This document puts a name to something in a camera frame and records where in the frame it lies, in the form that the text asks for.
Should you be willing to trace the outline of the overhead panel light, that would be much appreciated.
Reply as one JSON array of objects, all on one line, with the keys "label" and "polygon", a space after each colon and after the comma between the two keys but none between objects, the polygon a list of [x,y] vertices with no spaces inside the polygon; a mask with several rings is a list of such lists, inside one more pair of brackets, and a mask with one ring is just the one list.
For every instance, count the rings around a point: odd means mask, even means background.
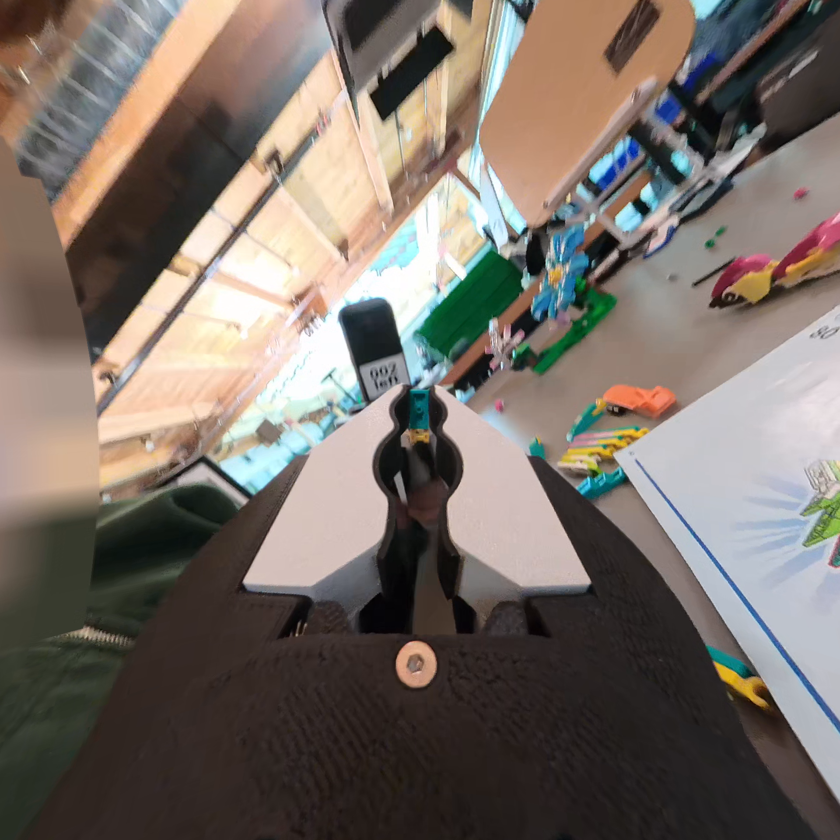
[{"label": "overhead panel light", "polygon": [[357,124],[359,99],[373,85],[371,101],[381,120],[455,51],[443,21],[451,12],[470,23],[472,1],[324,1],[322,13]]}]

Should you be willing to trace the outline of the black framed monitor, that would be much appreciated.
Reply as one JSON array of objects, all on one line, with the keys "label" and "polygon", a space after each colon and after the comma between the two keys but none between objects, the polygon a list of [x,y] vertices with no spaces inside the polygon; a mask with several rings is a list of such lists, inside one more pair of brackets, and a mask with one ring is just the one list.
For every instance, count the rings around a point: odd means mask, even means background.
[{"label": "black framed monitor", "polygon": [[240,506],[246,504],[254,495],[253,491],[241,485],[206,456],[178,469],[171,478],[160,484],[160,488],[196,485],[215,487]]}]

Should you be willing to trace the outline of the green plastic crate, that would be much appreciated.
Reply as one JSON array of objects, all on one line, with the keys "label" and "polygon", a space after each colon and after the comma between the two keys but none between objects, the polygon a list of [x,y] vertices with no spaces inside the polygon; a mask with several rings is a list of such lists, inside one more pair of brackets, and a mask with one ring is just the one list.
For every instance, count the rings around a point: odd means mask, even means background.
[{"label": "green plastic crate", "polygon": [[415,340],[425,350],[446,358],[458,342],[470,346],[487,331],[489,321],[519,297],[522,277],[523,269],[495,251],[487,251],[430,312],[415,331]]}]

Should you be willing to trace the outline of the blue lego flower model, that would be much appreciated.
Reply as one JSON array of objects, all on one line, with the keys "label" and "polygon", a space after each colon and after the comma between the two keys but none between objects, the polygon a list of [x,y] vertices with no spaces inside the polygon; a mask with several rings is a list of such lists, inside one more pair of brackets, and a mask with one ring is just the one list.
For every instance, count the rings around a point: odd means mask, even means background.
[{"label": "blue lego flower model", "polygon": [[542,279],[531,300],[534,321],[552,321],[557,325],[563,322],[567,330],[545,349],[534,352],[525,344],[523,331],[513,332],[510,324],[501,328],[498,319],[490,320],[486,346],[490,371],[530,369],[542,375],[614,310],[614,295],[598,290],[586,277],[590,260],[583,249],[584,241],[582,223],[567,224],[551,232]]}]

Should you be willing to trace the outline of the metal air duct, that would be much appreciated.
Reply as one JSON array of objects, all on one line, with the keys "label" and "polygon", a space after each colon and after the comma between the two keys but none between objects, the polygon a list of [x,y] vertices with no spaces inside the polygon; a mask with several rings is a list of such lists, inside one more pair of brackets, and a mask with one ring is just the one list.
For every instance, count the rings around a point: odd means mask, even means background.
[{"label": "metal air duct", "polygon": [[2,68],[2,134],[54,203],[88,157],[184,1],[70,2],[60,24]]}]

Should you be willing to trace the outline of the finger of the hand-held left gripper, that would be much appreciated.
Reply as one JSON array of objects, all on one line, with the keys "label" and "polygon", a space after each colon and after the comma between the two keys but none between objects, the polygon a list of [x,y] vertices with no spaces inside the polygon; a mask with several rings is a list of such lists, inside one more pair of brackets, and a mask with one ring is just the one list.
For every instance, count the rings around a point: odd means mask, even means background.
[{"label": "finger of the hand-held left gripper", "polygon": [[399,456],[394,486],[404,507],[410,509],[421,501],[423,491],[433,483],[434,454],[430,446],[402,446]]}]

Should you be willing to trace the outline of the orange lego brick separator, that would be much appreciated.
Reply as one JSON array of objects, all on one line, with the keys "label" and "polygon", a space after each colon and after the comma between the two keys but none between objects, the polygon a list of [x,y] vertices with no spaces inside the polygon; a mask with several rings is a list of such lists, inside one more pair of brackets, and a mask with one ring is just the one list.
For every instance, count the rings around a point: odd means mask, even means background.
[{"label": "orange lego brick separator", "polygon": [[614,385],[602,399],[606,411],[615,416],[635,414],[648,419],[659,419],[677,404],[676,395],[661,385],[651,389]]}]

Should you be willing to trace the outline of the white instruction booklet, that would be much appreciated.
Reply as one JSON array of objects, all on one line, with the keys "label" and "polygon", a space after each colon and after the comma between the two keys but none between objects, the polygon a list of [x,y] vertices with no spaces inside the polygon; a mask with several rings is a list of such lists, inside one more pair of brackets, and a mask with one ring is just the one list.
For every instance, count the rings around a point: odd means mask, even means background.
[{"label": "white instruction booklet", "polygon": [[838,308],[617,460],[838,797]]}]

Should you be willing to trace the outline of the teal and yellow lego parts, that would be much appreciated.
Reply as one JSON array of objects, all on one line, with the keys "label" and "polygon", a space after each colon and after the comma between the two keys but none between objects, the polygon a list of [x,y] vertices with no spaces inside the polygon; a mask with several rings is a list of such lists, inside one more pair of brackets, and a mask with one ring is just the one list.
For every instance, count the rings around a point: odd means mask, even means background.
[{"label": "teal and yellow lego parts", "polygon": [[730,697],[745,700],[766,713],[775,712],[769,688],[751,666],[716,647],[708,645],[707,651]]}]

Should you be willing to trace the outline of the teal lego piece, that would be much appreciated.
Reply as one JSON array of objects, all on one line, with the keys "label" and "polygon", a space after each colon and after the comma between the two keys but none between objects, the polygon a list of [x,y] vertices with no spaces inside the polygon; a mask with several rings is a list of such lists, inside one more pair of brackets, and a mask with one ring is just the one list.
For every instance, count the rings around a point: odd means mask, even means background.
[{"label": "teal lego piece", "polygon": [[429,391],[413,388],[408,394],[408,425],[406,435],[409,445],[427,445],[430,441]]}]

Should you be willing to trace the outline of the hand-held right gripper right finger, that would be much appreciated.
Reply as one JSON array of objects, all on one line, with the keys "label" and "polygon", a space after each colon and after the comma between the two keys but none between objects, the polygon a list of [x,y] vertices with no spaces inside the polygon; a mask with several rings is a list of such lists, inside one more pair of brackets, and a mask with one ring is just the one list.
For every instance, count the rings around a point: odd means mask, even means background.
[{"label": "hand-held right gripper right finger", "polygon": [[587,592],[590,576],[526,451],[446,391],[434,396],[459,468],[446,504],[455,595],[484,625],[504,602]]}]

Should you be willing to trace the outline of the pink lego bird model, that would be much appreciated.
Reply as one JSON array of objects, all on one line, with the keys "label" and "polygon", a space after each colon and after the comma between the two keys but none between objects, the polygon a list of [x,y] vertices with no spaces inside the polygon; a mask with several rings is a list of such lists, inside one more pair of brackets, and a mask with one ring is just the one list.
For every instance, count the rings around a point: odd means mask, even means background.
[{"label": "pink lego bird model", "polygon": [[815,226],[784,257],[757,254],[735,258],[721,272],[709,309],[754,305],[777,292],[839,271],[839,213]]}]

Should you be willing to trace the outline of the person's left hand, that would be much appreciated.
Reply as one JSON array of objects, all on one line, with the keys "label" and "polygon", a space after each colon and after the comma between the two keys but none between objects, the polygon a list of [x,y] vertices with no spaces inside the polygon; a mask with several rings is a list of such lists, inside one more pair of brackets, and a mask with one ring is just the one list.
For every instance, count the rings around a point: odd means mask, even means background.
[{"label": "person's left hand", "polygon": [[411,522],[416,522],[425,529],[435,528],[447,494],[447,485],[438,477],[412,487],[406,493],[405,499],[399,497],[396,500],[397,529],[407,529]]}]

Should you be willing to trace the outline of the green jacket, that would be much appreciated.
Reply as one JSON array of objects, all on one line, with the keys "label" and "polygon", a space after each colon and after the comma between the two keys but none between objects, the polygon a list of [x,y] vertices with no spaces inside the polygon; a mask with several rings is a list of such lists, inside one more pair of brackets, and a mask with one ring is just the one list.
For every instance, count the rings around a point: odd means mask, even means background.
[{"label": "green jacket", "polygon": [[209,485],[101,505],[82,627],[1,660],[1,838],[20,838],[76,757],[123,661],[241,504]]}]

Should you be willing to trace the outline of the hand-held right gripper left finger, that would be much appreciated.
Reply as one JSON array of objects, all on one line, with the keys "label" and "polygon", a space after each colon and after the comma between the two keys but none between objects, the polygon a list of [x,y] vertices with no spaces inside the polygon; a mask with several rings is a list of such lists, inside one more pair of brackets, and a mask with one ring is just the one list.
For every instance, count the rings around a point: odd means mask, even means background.
[{"label": "hand-held right gripper left finger", "polygon": [[383,593],[408,392],[393,387],[306,457],[245,574],[248,593],[337,603],[352,623]]}]

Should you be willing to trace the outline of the multicolour lego wing assembly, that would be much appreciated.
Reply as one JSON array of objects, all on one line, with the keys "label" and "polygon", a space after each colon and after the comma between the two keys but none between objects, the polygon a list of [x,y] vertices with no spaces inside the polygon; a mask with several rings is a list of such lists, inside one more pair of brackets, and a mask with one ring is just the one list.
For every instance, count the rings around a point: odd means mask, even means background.
[{"label": "multicolour lego wing assembly", "polygon": [[604,465],[614,461],[615,453],[627,448],[649,433],[648,427],[600,427],[608,417],[619,417],[627,410],[602,398],[596,399],[575,418],[566,435],[567,449],[557,467],[566,473],[582,477],[596,477],[604,472]]}]

